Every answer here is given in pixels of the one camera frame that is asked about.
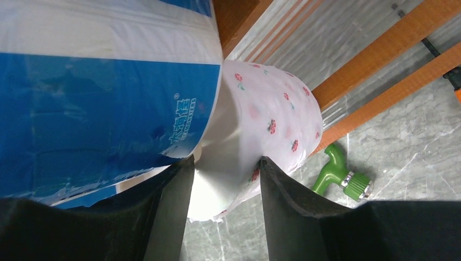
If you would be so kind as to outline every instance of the green plastic tool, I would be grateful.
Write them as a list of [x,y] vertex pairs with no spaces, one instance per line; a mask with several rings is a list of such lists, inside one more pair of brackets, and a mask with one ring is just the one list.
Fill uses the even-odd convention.
[[323,196],[327,187],[334,183],[343,188],[344,194],[355,201],[370,196],[373,182],[363,173],[349,171],[341,150],[334,144],[325,149],[330,161],[320,171],[312,191]]

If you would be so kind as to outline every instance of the plastic bag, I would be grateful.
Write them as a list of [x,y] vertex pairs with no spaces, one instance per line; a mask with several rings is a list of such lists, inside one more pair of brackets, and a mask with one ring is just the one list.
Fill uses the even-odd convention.
[[225,61],[188,217],[219,220],[259,194],[255,165],[261,156],[292,174],[315,150],[322,131],[319,105],[298,78],[272,66]]
[[210,0],[3,0],[0,196],[53,204],[190,155],[218,92]]

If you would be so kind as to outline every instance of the blue and white package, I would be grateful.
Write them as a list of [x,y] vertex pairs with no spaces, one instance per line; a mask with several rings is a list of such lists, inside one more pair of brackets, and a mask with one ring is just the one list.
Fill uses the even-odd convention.
[[221,64],[210,0],[2,0],[0,197],[54,204],[187,157]]

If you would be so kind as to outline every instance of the green ribbed knob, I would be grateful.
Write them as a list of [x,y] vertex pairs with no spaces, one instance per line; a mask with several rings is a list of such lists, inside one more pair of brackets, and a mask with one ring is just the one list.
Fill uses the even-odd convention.
[[371,193],[370,179],[362,173],[354,173],[351,180],[342,191],[355,201],[367,198]]

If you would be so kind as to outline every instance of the gray marble floor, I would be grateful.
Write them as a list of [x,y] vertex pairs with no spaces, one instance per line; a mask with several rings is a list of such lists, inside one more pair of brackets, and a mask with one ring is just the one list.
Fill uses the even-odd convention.
[[[357,1],[356,5],[370,2],[373,3]],[[398,2],[411,10],[421,1]],[[375,3],[379,3],[383,8],[382,12],[385,13],[380,16],[382,26],[375,26],[379,24],[375,22],[374,26],[368,26],[367,30],[384,31],[398,19],[388,18],[393,15],[388,10],[392,1]],[[348,23],[354,23],[358,28],[367,27],[370,16],[363,15],[364,18],[360,19],[360,11],[363,8],[353,4],[347,8],[353,10],[356,15],[349,16],[349,20],[341,22],[345,28],[348,28]],[[330,26],[332,25],[341,26],[336,22],[330,23]],[[449,26],[435,32],[431,40],[441,51],[446,50],[461,40],[460,25],[461,16],[458,16]],[[323,21],[320,26],[328,26],[328,22]],[[301,73],[299,77],[309,83],[309,87],[314,88],[313,85],[321,83],[321,79],[328,77],[334,70],[322,70],[316,74],[313,74],[313,71],[319,67],[335,67],[337,70],[366,46],[363,41],[369,44],[373,40],[364,35],[367,36],[366,30],[355,32],[346,42],[339,39],[336,45],[329,43],[328,55],[324,57],[319,56],[317,51],[320,49],[316,51],[312,49],[316,45],[312,45],[309,51],[316,53],[315,59],[303,63],[307,73]],[[325,46],[318,44],[319,48],[325,49]],[[345,108],[346,113],[350,112],[351,108],[360,106],[360,101],[369,97],[370,92],[382,92],[430,59],[423,46],[415,46],[359,87],[353,94],[355,99],[352,99],[351,95],[340,101],[341,106]],[[286,68],[280,68],[290,71],[289,63],[285,64]],[[440,78],[425,86],[337,143],[347,155],[349,169],[366,173],[375,181],[375,188],[369,200],[458,200],[461,195],[461,104],[454,97],[452,86],[445,79]],[[328,157],[323,153],[313,155],[294,174],[294,179],[311,187],[327,161]],[[345,206],[357,206],[357,203],[346,197],[339,187],[330,187],[326,197]],[[188,222],[184,234],[182,260],[268,260],[260,196],[238,206],[221,223]]]

